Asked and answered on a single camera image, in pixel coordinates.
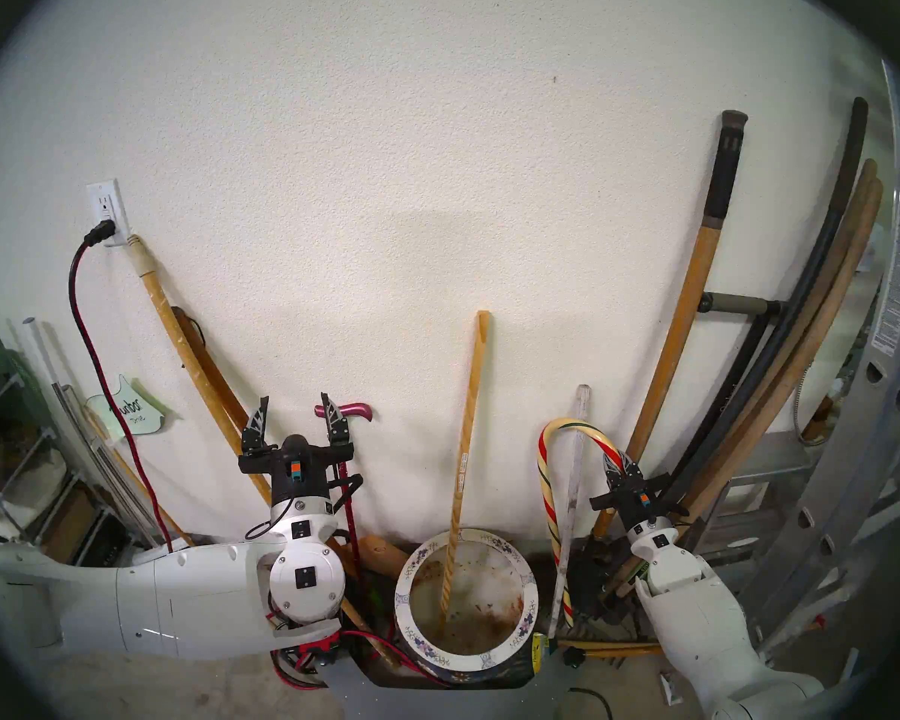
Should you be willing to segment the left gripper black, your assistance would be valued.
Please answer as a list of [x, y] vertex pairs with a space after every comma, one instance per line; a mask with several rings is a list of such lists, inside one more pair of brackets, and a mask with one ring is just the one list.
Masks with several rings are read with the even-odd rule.
[[269, 396], [260, 398], [258, 409], [241, 431], [241, 473], [270, 475], [272, 505], [302, 497], [328, 499], [329, 491], [337, 487], [343, 487], [343, 494], [337, 505], [344, 505], [357, 489], [357, 477], [346, 481], [329, 481], [326, 470], [354, 457], [354, 444], [350, 442], [347, 417], [328, 394], [322, 393], [321, 417], [326, 424], [329, 446], [309, 444], [299, 434], [285, 437], [281, 445], [268, 445], [266, 427], [269, 400]]

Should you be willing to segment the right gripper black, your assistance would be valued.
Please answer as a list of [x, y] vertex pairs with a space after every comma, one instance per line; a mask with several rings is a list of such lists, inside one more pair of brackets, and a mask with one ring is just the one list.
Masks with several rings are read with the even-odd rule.
[[683, 518], [683, 505], [660, 497], [671, 482], [669, 474], [657, 475], [647, 481], [637, 463], [628, 455], [621, 456], [614, 452], [604, 453], [604, 477], [608, 491], [590, 497], [590, 507], [594, 511], [615, 510], [625, 531], [661, 516], [677, 515]]

